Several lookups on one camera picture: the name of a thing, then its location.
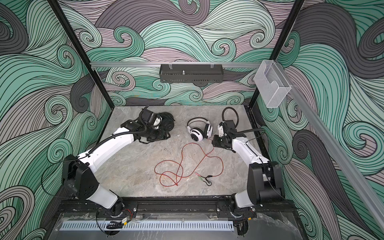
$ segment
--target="wall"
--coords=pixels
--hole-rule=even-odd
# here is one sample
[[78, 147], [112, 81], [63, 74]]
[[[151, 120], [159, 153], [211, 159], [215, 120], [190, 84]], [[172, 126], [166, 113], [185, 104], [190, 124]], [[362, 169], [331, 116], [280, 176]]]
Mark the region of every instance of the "wall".
[[[60, 0], [91, 61], [268, 59], [294, 0]], [[159, 68], [99, 68], [115, 105], [248, 104], [256, 70], [223, 83], [161, 83]]]
[[[0, 238], [42, 239], [42, 172], [98, 140], [110, 108], [46, 0], [0, 0]], [[61, 164], [45, 174], [55, 194]]]
[[[333, 0], [301, 10], [278, 57], [291, 81], [384, 197], [384, 1]], [[290, 95], [257, 99], [271, 159], [282, 164], [310, 239], [384, 234]]]

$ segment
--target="headphone headband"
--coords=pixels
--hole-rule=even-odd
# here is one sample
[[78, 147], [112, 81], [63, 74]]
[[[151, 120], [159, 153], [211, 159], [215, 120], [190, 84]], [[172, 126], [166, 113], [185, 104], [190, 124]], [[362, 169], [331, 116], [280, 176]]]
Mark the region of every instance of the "headphone headband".
[[189, 124], [194, 123], [194, 122], [204, 122], [205, 124], [207, 124], [209, 121], [208, 121], [208, 119], [206, 119], [206, 118], [202, 118], [202, 117], [192, 118], [192, 119], [190, 119], [190, 120], [187, 122], [187, 126], [189, 126]]

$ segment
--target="black headphones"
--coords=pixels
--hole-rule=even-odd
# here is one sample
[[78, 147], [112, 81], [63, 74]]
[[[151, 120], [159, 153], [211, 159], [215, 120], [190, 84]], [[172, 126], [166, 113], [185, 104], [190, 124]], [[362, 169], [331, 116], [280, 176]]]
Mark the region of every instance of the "black headphones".
[[[189, 125], [191, 123], [194, 123], [194, 122], [203, 122], [203, 123], [205, 123], [204, 131], [202, 131], [198, 127], [194, 127], [194, 128], [191, 129], [191, 127]], [[188, 121], [188, 123], [187, 123], [187, 130], [191, 134], [192, 139], [195, 140], [196, 142], [199, 142], [199, 141], [203, 140], [204, 138], [209, 138], [209, 137], [212, 136], [213, 127], [212, 127], [211, 123], [207, 119], [201, 118], [201, 117], [197, 117], [197, 118], [192, 118], [191, 120]]]

